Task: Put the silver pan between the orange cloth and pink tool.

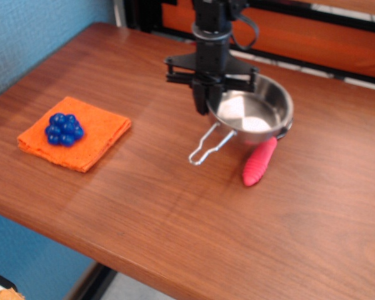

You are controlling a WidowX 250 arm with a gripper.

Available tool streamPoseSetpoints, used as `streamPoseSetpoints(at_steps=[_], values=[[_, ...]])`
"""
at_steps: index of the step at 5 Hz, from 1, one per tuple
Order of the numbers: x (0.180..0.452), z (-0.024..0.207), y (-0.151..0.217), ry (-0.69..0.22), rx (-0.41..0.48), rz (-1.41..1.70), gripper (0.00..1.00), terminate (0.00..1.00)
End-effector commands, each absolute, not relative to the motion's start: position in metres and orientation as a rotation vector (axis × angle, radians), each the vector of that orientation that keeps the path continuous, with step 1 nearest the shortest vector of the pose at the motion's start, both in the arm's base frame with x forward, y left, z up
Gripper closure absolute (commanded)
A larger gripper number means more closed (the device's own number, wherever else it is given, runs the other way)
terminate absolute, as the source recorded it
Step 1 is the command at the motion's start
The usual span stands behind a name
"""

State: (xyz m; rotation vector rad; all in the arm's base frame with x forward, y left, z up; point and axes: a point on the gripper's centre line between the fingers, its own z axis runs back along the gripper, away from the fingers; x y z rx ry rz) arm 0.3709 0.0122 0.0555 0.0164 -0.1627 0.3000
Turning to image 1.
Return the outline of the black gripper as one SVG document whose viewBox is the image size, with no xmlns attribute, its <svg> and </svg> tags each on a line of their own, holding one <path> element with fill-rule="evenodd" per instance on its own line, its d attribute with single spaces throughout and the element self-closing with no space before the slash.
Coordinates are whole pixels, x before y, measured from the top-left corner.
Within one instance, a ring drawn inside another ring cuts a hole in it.
<svg viewBox="0 0 375 300">
<path fill-rule="evenodd" d="M 169 56 L 167 81 L 191 86 L 196 111 L 206 115 L 207 86 L 209 106 L 219 106 L 223 91 L 253 92 L 258 69 L 229 52 L 228 45 L 197 43 L 191 54 Z"/>
</svg>

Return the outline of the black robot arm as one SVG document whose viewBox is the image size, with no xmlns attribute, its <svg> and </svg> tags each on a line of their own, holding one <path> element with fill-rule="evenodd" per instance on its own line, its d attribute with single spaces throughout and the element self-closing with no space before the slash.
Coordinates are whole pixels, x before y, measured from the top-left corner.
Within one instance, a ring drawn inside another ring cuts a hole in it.
<svg viewBox="0 0 375 300">
<path fill-rule="evenodd" d="M 259 36 L 257 25 L 242 15 L 247 7 L 247 1 L 194 1 L 192 32 L 196 51 L 165 59 L 167 81 L 191 88 L 199 114 L 205 115 L 210 109 L 218 108 L 226 91 L 255 91 L 258 68 L 229 52 L 230 41 L 245 51 L 251 49 Z M 234 37 L 232 22 L 237 20 L 254 31 L 254 39 L 246 46 L 240 45 Z"/>
</svg>

